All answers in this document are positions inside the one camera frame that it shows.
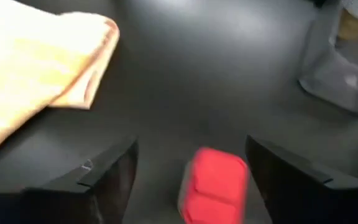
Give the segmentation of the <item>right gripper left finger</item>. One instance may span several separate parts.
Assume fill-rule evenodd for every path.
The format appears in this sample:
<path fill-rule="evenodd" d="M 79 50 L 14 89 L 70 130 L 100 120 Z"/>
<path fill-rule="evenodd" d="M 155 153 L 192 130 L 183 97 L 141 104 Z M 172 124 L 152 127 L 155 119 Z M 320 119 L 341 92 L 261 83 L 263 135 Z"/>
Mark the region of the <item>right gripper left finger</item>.
<path fill-rule="evenodd" d="M 125 137 L 46 184 L 0 193 L 0 224 L 122 224 L 138 157 Z"/>

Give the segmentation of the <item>red smoked paprika tin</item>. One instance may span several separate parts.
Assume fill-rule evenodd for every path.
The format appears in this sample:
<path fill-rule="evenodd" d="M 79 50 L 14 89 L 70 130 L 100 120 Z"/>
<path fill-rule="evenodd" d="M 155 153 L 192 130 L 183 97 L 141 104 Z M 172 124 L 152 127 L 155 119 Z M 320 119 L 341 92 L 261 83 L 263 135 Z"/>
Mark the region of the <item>red smoked paprika tin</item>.
<path fill-rule="evenodd" d="M 199 148 L 187 163 L 178 196 L 185 224 L 242 224 L 248 166 L 234 154 Z"/>

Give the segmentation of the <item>dark grey translucent bin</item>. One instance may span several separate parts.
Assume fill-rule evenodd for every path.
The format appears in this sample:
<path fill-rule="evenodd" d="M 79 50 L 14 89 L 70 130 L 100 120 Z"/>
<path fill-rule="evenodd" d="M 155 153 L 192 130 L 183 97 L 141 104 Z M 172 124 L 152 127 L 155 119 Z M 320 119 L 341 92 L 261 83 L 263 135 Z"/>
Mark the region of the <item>dark grey translucent bin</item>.
<path fill-rule="evenodd" d="M 358 114 L 358 0 L 326 0 L 306 39 L 300 85 Z"/>

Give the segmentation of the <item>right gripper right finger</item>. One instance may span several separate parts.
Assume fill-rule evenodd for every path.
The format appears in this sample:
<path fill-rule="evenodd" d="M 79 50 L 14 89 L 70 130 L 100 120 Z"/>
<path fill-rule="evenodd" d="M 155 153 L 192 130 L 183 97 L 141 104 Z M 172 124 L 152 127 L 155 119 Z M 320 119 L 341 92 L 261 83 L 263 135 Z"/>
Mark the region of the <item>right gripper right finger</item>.
<path fill-rule="evenodd" d="M 274 224 L 358 224 L 358 178 L 253 136 L 246 158 Z"/>

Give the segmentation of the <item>yellow folded cloth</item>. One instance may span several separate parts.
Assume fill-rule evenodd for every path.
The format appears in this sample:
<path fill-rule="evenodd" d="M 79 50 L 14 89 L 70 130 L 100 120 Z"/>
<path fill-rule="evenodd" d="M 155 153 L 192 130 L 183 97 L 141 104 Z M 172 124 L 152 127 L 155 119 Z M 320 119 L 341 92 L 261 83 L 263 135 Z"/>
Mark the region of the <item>yellow folded cloth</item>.
<path fill-rule="evenodd" d="M 119 36 L 106 16 L 0 0 L 0 144 L 46 107 L 89 109 Z"/>

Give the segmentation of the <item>black table mat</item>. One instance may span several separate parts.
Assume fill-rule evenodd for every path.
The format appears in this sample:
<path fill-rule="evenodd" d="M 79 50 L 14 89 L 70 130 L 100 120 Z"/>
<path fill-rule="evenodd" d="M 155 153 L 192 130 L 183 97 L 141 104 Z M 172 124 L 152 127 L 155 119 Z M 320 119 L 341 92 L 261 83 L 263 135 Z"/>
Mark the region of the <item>black table mat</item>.
<path fill-rule="evenodd" d="M 200 146 L 239 156 L 247 135 L 358 177 L 358 116 L 303 91 L 309 0 L 18 0 L 95 12 L 121 33 L 89 111 L 48 108 L 0 147 L 0 223 L 16 198 L 128 135 L 137 175 L 122 224 L 183 224 L 177 198 Z"/>

